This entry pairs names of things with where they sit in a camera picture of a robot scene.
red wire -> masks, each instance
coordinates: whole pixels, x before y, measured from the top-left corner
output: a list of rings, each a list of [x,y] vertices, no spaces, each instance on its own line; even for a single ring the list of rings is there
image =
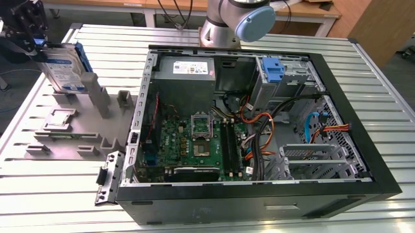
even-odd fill
[[[157,122],[157,115],[158,115],[158,109],[159,109],[159,102],[161,102],[161,100],[159,100],[159,93],[158,93],[157,94],[157,108],[155,108],[154,118],[151,120],[151,126],[150,126],[150,131],[149,131],[146,141],[150,139],[151,131],[154,130],[154,124]]]

ram slot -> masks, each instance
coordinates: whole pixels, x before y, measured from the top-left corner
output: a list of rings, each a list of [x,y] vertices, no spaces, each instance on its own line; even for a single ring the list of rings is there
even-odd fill
[[[227,139],[229,139],[229,146],[230,146],[230,158],[231,158],[231,169],[233,173],[241,172],[239,166],[239,154],[238,154],[238,145],[237,145],[237,134],[234,124],[227,124]]]
[[[221,139],[222,139],[225,173],[233,176],[234,173],[241,172],[234,124],[223,123],[221,125]]]
[[[222,161],[223,170],[229,174],[231,172],[231,158],[230,158],[230,146],[229,146],[229,135],[227,135],[227,123],[221,123],[221,146],[222,146]]]

small component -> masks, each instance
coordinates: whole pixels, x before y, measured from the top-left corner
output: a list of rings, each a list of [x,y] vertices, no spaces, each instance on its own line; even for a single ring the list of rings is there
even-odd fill
[[[327,119],[329,119],[329,113],[327,112],[323,112],[322,114],[319,114],[319,123],[326,124]]]
[[[49,124],[54,126],[65,126],[70,119],[70,116],[70,113],[57,112]]]
[[[194,143],[194,156],[210,156],[210,142],[209,141],[195,141]]]

aluminum table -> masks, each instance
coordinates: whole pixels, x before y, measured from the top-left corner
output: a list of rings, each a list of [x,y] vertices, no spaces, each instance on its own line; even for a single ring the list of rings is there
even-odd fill
[[[197,46],[198,31],[83,25],[79,40],[110,93],[139,93],[147,46]],[[103,162],[26,160],[34,131],[57,104],[41,76],[0,139],[0,232],[402,232],[415,229],[415,114],[358,44],[347,39],[267,35],[245,49],[321,53],[375,142],[403,193],[330,219],[139,226],[121,206],[95,207]]]

wire bundle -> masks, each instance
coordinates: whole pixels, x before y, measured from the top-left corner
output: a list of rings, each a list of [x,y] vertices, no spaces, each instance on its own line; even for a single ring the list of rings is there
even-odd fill
[[[266,144],[261,146],[261,150],[262,150],[262,154],[275,154],[274,152],[265,151],[266,148],[267,148],[267,146],[269,146],[269,144],[270,144],[270,142],[271,142],[271,138],[273,138],[274,130],[275,130],[275,124],[274,124],[273,116],[271,116],[270,113],[261,113],[261,114],[258,114],[258,115],[254,117],[254,119],[251,119],[251,120],[246,119],[246,118],[245,118],[245,115],[243,115],[243,109],[246,108],[246,106],[247,106],[247,104],[249,104],[249,101],[250,101],[250,96],[247,96],[246,103],[245,103],[245,105],[243,105],[243,106],[241,107],[241,109],[239,109],[241,119],[243,120],[243,122],[246,122],[246,123],[249,123],[249,124],[255,123],[257,121],[259,121],[259,119],[261,119],[262,117],[267,117],[267,118],[270,119],[270,122],[271,122],[271,133],[270,133],[270,137],[269,137],[269,139],[267,139]],[[254,153],[253,153],[253,151],[251,151],[251,152],[247,154],[247,156],[246,156],[246,160],[250,160],[253,157],[254,157]]]
[[[323,94],[301,95],[291,97],[283,101],[277,108],[271,111],[271,119],[281,113],[281,111],[295,101],[301,99],[319,99]],[[262,122],[258,132],[263,132],[267,126],[267,121]],[[253,155],[254,155],[254,180],[265,180],[265,161],[262,157],[262,147],[259,146],[261,133],[255,134],[254,140],[251,141]]]
[[[317,137],[318,137],[321,131],[323,131],[323,132],[327,132],[327,131],[346,131],[347,132],[349,130],[350,130],[349,124],[346,124],[346,125],[335,125],[335,126],[326,126],[326,127],[323,127],[322,129],[318,129],[314,132],[311,140],[310,140],[310,143],[314,143],[314,141],[317,140]]]

